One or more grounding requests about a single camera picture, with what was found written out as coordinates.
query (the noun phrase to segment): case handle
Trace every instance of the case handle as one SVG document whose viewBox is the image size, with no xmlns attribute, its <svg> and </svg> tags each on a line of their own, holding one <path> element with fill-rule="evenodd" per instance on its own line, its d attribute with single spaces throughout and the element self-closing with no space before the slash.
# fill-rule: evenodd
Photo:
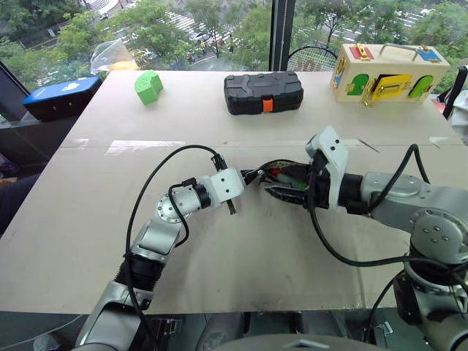
<svg viewBox="0 0 468 351">
<path fill-rule="evenodd" d="M 393 48 L 398 48 L 398 49 L 405 49 L 405 50 L 414 51 L 414 52 L 415 52 L 415 55 L 412 57 L 411 61 L 414 61 L 414 60 L 416 59 L 416 57 L 418 56 L 418 49 L 408 48 L 407 46 L 399 45 L 399 44 L 392 44 L 391 42 L 388 42 L 387 44 L 384 44 L 384 45 L 382 46 L 382 49 L 380 49 L 379 55 L 382 54 L 383 50 L 384 50 L 387 46 L 391 46 L 391 47 L 393 47 Z"/>
</svg>

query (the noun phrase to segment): clear plastic bag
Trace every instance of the clear plastic bag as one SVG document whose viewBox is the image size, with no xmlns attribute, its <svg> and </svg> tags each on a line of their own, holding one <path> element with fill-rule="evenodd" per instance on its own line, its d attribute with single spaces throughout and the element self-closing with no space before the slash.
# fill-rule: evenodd
<svg viewBox="0 0 468 351">
<path fill-rule="evenodd" d="M 113 69 L 138 69 L 138 65 L 121 39 L 99 44 L 91 57 L 91 73 L 93 75 Z"/>
</svg>

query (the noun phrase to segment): green toy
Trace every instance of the green toy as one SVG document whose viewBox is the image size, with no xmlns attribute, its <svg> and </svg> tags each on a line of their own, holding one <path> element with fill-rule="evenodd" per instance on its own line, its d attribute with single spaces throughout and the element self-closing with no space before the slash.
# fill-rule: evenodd
<svg viewBox="0 0 468 351">
<path fill-rule="evenodd" d="M 161 89 L 162 83 L 155 71 L 147 71 L 135 81 L 135 91 L 144 105 L 158 100 L 158 93 Z"/>
</svg>

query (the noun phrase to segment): white table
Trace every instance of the white table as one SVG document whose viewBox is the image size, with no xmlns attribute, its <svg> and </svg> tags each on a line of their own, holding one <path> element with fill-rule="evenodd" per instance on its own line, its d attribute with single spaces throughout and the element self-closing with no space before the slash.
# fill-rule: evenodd
<svg viewBox="0 0 468 351">
<path fill-rule="evenodd" d="M 226 72 L 160 72 L 165 90 L 146 107 L 133 91 L 139 74 L 107 78 L 0 240 L 1 310 L 89 313 L 122 261 L 129 214 L 146 177 L 186 143 L 213 146 L 239 169 L 275 158 L 306 162 L 304 143 L 332 124 L 350 146 L 351 173 L 392 172 L 416 141 L 433 184 L 468 188 L 468 166 L 455 172 L 468 165 L 468 148 L 429 101 L 336 104 L 328 73 L 300 73 L 299 110 L 232 116 L 222 93 Z M 187 151 L 163 168 L 143 198 L 134 234 L 169 185 L 214 173 L 209 157 Z M 414 162 L 407 173 L 418 175 Z M 171 256 L 150 313 L 369 307 L 401 269 L 343 265 L 322 247 L 305 210 L 254 184 L 235 205 L 235 216 L 221 207 L 189 220 L 191 238 Z M 407 233 L 345 211 L 319 210 L 318 217 L 348 257 L 407 251 Z M 384 304 L 394 305 L 391 294 Z"/>
</svg>

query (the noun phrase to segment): blue box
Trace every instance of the blue box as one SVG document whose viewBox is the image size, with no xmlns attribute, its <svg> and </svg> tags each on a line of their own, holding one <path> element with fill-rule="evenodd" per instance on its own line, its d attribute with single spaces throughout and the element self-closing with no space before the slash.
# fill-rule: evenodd
<svg viewBox="0 0 468 351">
<path fill-rule="evenodd" d="M 78 117 L 100 86 L 99 77 L 80 78 L 53 86 L 43 86 L 26 97 L 23 105 L 40 121 Z"/>
</svg>

